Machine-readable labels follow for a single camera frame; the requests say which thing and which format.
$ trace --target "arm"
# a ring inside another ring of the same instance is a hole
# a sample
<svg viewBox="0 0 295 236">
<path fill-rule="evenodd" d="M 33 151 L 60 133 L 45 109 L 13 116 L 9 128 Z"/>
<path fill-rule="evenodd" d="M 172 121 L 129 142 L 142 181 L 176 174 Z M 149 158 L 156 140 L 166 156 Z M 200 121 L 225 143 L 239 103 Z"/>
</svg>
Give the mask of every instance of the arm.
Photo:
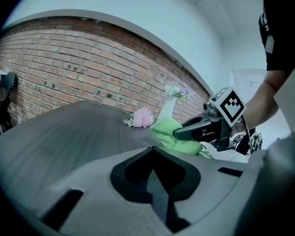
<svg viewBox="0 0 295 236">
<path fill-rule="evenodd" d="M 283 70 L 266 72 L 264 81 L 247 103 L 247 109 L 243 114 L 249 129 L 266 122 L 276 114 L 278 106 L 273 97 L 286 79 L 287 74 Z"/>
</svg>

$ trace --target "black t-shirt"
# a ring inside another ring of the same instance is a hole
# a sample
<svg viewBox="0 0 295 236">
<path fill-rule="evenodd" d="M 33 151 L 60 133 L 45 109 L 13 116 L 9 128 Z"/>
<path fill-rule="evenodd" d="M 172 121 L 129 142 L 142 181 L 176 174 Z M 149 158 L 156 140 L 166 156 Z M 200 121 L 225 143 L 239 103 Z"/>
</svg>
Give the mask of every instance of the black t-shirt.
<svg viewBox="0 0 295 236">
<path fill-rule="evenodd" d="M 295 68 L 295 0 L 264 0 L 259 27 L 267 70 L 285 70 L 290 74 Z"/>
</svg>

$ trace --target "gray table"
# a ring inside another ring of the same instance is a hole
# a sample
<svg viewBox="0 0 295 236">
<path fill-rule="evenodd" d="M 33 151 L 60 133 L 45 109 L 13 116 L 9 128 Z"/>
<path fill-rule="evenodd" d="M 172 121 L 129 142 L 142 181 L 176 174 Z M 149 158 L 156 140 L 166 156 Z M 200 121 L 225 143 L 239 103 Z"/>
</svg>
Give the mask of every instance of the gray table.
<svg viewBox="0 0 295 236">
<path fill-rule="evenodd" d="M 0 183 L 28 207 L 33 197 L 90 161 L 161 144 L 129 113 L 88 101 L 47 112 L 0 135 Z"/>
</svg>

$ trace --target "purple flower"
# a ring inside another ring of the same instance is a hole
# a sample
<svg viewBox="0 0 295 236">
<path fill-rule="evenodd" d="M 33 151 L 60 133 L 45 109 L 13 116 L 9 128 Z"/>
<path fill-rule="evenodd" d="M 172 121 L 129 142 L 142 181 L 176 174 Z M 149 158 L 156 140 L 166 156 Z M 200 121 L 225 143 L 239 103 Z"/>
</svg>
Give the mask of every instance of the purple flower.
<svg viewBox="0 0 295 236">
<path fill-rule="evenodd" d="M 179 91 L 179 94 L 181 96 L 185 96 L 185 95 L 188 94 L 188 92 L 189 92 L 189 90 L 187 88 L 181 88 L 180 91 Z"/>
</svg>

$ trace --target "brick wall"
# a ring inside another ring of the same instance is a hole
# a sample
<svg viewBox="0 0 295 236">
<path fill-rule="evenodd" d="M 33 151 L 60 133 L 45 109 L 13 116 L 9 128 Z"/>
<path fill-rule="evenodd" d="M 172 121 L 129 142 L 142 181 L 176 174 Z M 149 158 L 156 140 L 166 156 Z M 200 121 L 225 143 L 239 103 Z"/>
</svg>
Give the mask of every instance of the brick wall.
<svg viewBox="0 0 295 236">
<path fill-rule="evenodd" d="M 79 100 L 129 112 L 147 107 L 157 117 L 167 82 L 191 90 L 175 105 L 173 118 L 183 122 L 202 113 L 209 97 L 157 46 L 123 28 L 86 18 L 43 18 L 12 27 L 0 39 L 0 69 L 18 76 L 9 107 L 15 124 Z"/>
</svg>

